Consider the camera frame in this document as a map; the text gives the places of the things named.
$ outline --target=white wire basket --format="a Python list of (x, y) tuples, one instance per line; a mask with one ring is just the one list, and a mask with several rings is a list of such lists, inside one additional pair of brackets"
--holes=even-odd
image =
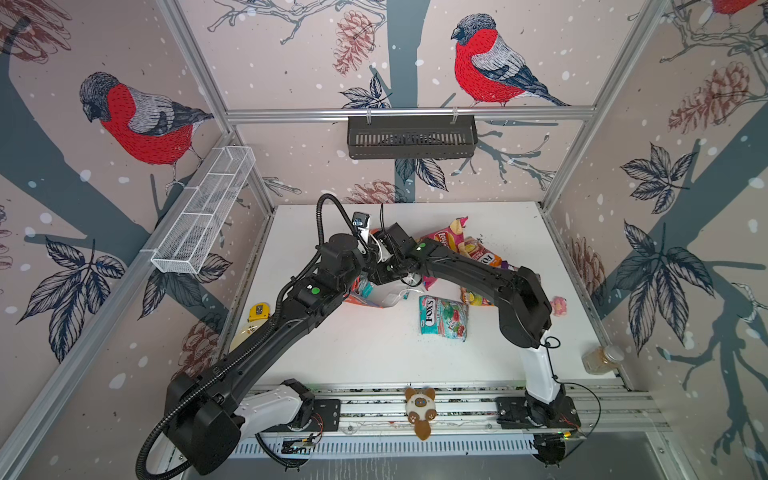
[(256, 163), (249, 147), (224, 147), (152, 256), (163, 273), (199, 273)]

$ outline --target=aluminum rail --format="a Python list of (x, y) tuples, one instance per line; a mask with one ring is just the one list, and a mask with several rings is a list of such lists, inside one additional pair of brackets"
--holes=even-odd
[(346, 121), (348, 117), (392, 117), (432, 115), (474, 115), (476, 120), (506, 121), (588, 121), (595, 107), (470, 107), (470, 108), (371, 108), (371, 109), (288, 109), (288, 110), (229, 110), (227, 121), (237, 124), (284, 124)]

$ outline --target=bird illustration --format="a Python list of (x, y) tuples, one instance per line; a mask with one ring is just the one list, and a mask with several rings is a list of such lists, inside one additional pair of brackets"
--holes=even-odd
[(496, 31), (490, 15), (467, 15), (451, 35), (456, 40), (456, 81), (477, 105), (481, 101), (506, 105), (512, 98), (539, 97), (555, 105), (567, 104), (549, 94), (525, 64)]
[(199, 108), (185, 107), (164, 95), (145, 94), (98, 71), (83, 81), (80, 102), (88, 121), (98, 118), (104, 129), (133, 158), (150, 165), (171, 165), (176, 180), (176, 162), (192, 148), (197, 127), (214, 116)]
[[(702, 2), (702, 0), (690, 0), (689, 2), (685, 2), (677, 7), (677, 10), (684, 10), (685, 8), (688, 8), (698, 2)], [(704, 28), (707, 22), (712, 18), (712, 15), (716, 13), (721, 15), (728, 15), (728, 30), (735, 28), (736, 26), (731, 22), (731, 17), (733, 14), (744, 10), (754, 2), (757, 2), (757, 0), (710, 0), (712, 6), (707, 8), (709, 15), (707, 15), (705, 12), (704, 14), (707, 15), (707, 17), (702, 17), (702, 19), (699, 20), (699, 22), (702, 24), (701, 28)]]

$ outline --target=pine cone illustration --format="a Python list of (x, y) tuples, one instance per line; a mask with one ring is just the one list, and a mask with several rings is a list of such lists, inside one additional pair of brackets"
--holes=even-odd
[(67, 43), (71, 35), (62, 20), (72, 17), (52, 0), (0, 0), (0, 41), (17, 25), (29, 23), (18, 32), (11, 51), (5, 51), (4, 46), (2, 52), (20, 60), (45, 63), (59, 48), (71, 50)]
[(206, 369), (213, 359), (212, 355), (219, 343), (219, 334), (203, 322), (197, 322), (184, 338), (179, 356), (181, 368), (174, 378), (185, 372), (194, 378)]
[(723, 123), (749, 95), (750, 70), (743, 63), (732, 61), (704, 79), (701, 87), (680, 102), (680, 108), (670, 113), (669, 130), (680, 128), (682, 133)]
[(368, 17), (355, 10), (345, 12), (344, 20), (337, 25), (333, 67), (345, 77), (349, 70), (356, 71), (368, 60), (368, 53), (374, 49), (374, 27)]
[(574, 242), (571, 238), (568, 252), (590, 296), (602, 305), (605, 297), (605, 269), (600, 255), (595, 253), (592, 247), (587, 247), (587, 239), (584, 237), (581, 238), (581, 242), (578, 240)]
[(374, 180), (372, 184), (359, 185), (350, 191), (351, 197), (344, 197), (348, 204), (398, 204), (406, 201), (406, 196), (394, 184), (384, 180)]

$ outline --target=cable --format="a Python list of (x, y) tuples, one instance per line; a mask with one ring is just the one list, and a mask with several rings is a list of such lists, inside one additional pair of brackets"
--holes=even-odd
[(370, 258), (370, 251), (368, 250), (368, 246), (364, 241), (362, 241), (360, 232), (352, 225), (352, 221), (349, 219), (349, 216), (346, 214), (344, 207), (342, 207), (339, 200), (332, 194), (321, 195), (320, 198), (317, 200), (317, 206), (315, 211), (315, 216), (317, 220), (317, 237), (319, 241), (317, 252), (313, 256), (313, 258), (308, 262), (308, 264), (305, 265), (305, 267), (301, 270), (301, 272), (299, 272), (299, 274), (296, 275), (295, 277), (292, 277), (291, 280), (288, 283), (286, 283), (285, 286), (277, 294), (277, 300), (275, 301), (275, 310), (273, 311), (272, 316), (270, 316), (270, 319), (267, 320), (267, 322), (262, 328), (259, 328), (256, 332), (253, 333), (254, 335), (258, 336), (256, 341), (253, 343), (253, 345), (248, 350), (246, 350), (245, 353), (243, 353), (241, 356), (236, 358), (229, 365), (223, 367), (208, 382), (196, 388), (188, 396), (183, 397), (179, 401), (179, 403), (176, 404), (174, 409), (171, 410), (167, 415), (165, 415), (165, 417), (163, 417), (163, 419), (160, 420), (157, 423), (157, 425), (155, 425), (155, 427), (152, 429), (147, 439), (144, 441), (144, 444), (139, 449), (139, 453), (136, 457), (136, 477), (138, 478), (138, 480), (170, 480), (171, 478), (175, 477), (176, 475), (179, 475), (181, 472), (183, 472), (184, 470), (192, 466), (192, 462), (187, 460), (181, 465), (167, 472), (154, 474), (154, 473), (150, 473), (147, 470), (147, 458), (149, 457), (149, 451), (152, 449), (152, 445), (154, 445), (154, 443), (160, 437), (160, 434), (163, 432), (165, 427), (170, 423), (173, 417), (175, 417), (181, 410), (189, 406), (197, 397), (199, 397), (203, 392), (208, 390), (214, 383), (221, 380), (228, 372), (230, 372), (234, 368), (237, 368), (243, 361), (245, 361), (245, 359), (253, 355), (264, 344), (264, 342), (266, 342), (267, 339), (269, 339), (273, 335), (273, 333), (275, 333), (275, 331), (277, 330), (278, 322), (280, 321), (280, 313), (282, 312), (282, 307), (283, 307), (283, 298), (285, 297), (288, 290), (290, 290), (290, 288), (296, 284), (296, 282), (304, 278), (304, 276), (306, 276), (310, 271), (316, 268), (317, 260), (320, 258), (319, 246), (325, 243), (325, 235), (323, 232), (323, 204), (326, 202), (326, 200), (331, 200), (336, 205), (336, 208), (339, 209), (339, 212), (344, 218), (344, 221), (346, 222), (347, 226), (352, 231), (355, 238), (362, 244), (362, 247), (366, 252), (366, 262), (368, 261), (368, 259)]
[[(558, 344), (556, 346), (551, 346), (549, 344), (549, 339), (557, 340)], [(563, 344), (563, 342), (560, 341), (560, 339), (558, 337), (556, 337), (556, 336), (548, 336), (546, 339), (544, 339), (544, 343), (541, 344), (541, 346), (543, 346), (544, 348), (547, 349), (547, 360), (549, 360), (549, 371), (552, 373), (552, 379), (555, 381), (555, 383), (558, 383), (560, 385), (576, 385), (576, 386), (580, 386), (582, 389), (587, 390), (589, 393), (591, 393), (592, 396), (594, 397), (594, 399), (598, 401), (598, 419), (595, 420), (594, 423), (592, 424), (592, 428), (590, 429), (589, 433), (585, 433), (584, 434), (584, 442), (586, 442), (586, 440), (590, 437), (590, 435), (592, 435), (592, 432), (594, 432), (594, 430), (598, 427), (598, 423), (600, 422), (600, 417), (601, 417), (601, 415), (603, 413), (603, 406), (600, 403), (600, 399), (598, 398), (598, 396), (592, 390), (590, 390), (589, 388), (583, 386), (580, 383), (576, 383), (576, 382), (561, 382), (560, 380), (558, 380), (558, 376), (554, 374), (554, 369), (552, 368), (552, 358), (549, 356), (549, 351), (560, 348), (562, 346), (562, 344)], [(568, 452), (565, 455), (565, 457), (563, 457), (561, 462), (563, 460), (565, 460), (566, 458), (570, 457), (573, 454), (573, 452), (576, 452), (576, 450), (578, 450), (578, 448), (581, 447), (584, 444), (584, 442), (581, 442), (578, 445), (576, 445), (570, 452)]]

